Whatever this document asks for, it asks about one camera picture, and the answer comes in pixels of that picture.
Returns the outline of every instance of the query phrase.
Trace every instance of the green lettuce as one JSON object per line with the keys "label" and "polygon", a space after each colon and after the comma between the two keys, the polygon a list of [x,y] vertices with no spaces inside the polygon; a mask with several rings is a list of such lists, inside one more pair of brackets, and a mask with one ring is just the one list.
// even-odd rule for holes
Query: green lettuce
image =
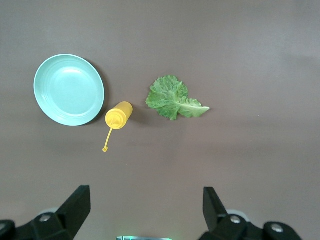
{"label": "green lettuce", "polygon": [[188,98],[187,87],[171,75],[160,77],[154,82],[145,103],[157,110],[160,116],[170,120],[176,120],[178,114],[186,118],[200,117],[210,109],[201,106],[198,100]]}

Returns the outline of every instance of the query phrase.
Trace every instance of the silver bolt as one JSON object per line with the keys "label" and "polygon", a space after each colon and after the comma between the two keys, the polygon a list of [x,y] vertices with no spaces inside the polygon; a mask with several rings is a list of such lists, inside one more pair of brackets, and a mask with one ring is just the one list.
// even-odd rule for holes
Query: silver bolt
{"label": "silver bolt", "polygon": [[6,227],[6,225],[4,224],[4,223],[1,223],[0,224],[0,231],[2,230],[2,229],[4,229]]}
{"label": "silver bolt", "polygon": [[230,220],[231,220],[231,222],[233,222],[234,224],[239,224],[239,223],[241,223],[240,218],[237,217],[237,216],[234,216],[234,215],[230,217]]}
{"label": "silver bolt", "polygon": [[42,215],[42,217],[39,219],[40,222],[44,223],[48,221],[51,218],[50,215]]}
{"label": "silver bolt", "polygon": [[284,232],[284,229],[282,228],[282,226],[280,226],[279,224],[272,224],[271,225],[271,228],[273,231],[277,232],[277,233],[283,233]]}

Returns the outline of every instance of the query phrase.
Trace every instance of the teal object at bottom edge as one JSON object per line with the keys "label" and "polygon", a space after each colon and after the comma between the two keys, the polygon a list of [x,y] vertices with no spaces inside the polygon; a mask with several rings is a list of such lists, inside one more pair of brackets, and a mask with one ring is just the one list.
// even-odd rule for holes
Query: teal object at bottom edge
{"label": "teal object at bottom edge", "polygon": [[154,238],[140,236],[117,236],[116,240],[172,240],[171,238]]}

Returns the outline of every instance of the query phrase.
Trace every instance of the yellow squeeze bottle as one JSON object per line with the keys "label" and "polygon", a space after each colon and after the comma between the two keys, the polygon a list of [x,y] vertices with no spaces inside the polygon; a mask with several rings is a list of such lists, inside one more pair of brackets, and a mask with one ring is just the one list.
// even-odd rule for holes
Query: yellow squeeze bottle
{"label": "yellow squeeze bottle", "polygon": [[113,129],[122,129],[130,118],[134,108],[127,101],[120,102],[117,106],[109,110],[105,115],[105,123],[110,127],[109,134],[106,138],[102,151],[108,150],[107,144]]}

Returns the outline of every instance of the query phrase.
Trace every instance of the mustard bottle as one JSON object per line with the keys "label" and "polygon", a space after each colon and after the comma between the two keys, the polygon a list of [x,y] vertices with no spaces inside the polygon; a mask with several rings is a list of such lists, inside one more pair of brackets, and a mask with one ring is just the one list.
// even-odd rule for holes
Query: mustard bottle
{"label": "mustard bottle", "polygon": [[106,152],[108,150],[107,144],[112,130],[122,129],[127,124],[127,121],[130,118],[133,110],[134,108],[129,102],[122,101],[106,113],[105,123],[110,127],[110,131],[102,151]]}

